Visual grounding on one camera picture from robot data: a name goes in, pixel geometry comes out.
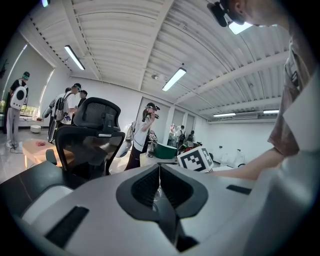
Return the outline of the black office chair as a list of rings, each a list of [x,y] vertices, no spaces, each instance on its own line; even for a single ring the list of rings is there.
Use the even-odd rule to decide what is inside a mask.
[[[46,160],[86,180],[110,175],[111,163],[125,139],[120,113],[106,99],[87,98],[75,113],[74,123],[56,130],[55,149],[46,150]]]

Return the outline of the green box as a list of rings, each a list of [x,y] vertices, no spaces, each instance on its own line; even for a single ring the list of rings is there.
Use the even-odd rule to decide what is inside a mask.
[[[154,156],[158,159],[171,160],[175,157],[177,148],[174,146],[157,143],[154,148]]]

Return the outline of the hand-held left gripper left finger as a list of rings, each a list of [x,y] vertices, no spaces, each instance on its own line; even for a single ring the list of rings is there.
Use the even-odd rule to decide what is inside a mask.
[[[156,222],[133,218],[117,201],[122,183],[155,169],[140,167],[77,188],[48,185],[15,222],[46,256],[175,256]]]

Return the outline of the person's right forearm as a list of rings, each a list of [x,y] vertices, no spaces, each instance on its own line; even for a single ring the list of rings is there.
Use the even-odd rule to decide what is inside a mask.
[[[214,171],[210,174],[222,177],[256,180],[264,169],[278,166],[284,158],[278,150],[272,148],[246,165],[228,170]]]

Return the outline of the clear drinking glass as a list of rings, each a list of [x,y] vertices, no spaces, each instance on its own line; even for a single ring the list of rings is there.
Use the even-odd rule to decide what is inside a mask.
[[[162,198],[163,198],[163,190],[161,187],[159,187],[153,198],[152,210],[154,212],[158,212],[158,203]]]

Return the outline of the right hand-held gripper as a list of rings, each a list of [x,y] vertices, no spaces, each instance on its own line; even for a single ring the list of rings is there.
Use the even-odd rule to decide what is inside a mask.
[[[177,156],[179,166],[195,172],[210,172],[214,167],[213,160],[208,150],[198,146]]]

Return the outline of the brown printed t-shirt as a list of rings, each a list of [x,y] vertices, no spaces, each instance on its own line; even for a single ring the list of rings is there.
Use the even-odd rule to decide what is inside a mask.
[[[268,141],[284,157],[320,150],[320,64],[301,29],[289,24],[289,56],[275,127]]]

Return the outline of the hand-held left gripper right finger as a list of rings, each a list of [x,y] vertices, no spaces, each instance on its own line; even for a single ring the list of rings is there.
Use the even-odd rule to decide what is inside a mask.
[[[174,245],[181,256],[199,250],[245,203],[254,181],[161,164],[160,186],[176,214]]]

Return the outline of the light wooden table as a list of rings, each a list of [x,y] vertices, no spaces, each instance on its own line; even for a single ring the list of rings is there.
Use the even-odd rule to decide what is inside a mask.
[[[22,143],[22,153],[24,155],[24,167],[28,168],[28,160],[37,165],[46,161],[46,151],[53,150],[57,160],[57,166],[62,167],[62,162],[58,155],[58,150],[54,144],[42,139],[28,139]]]

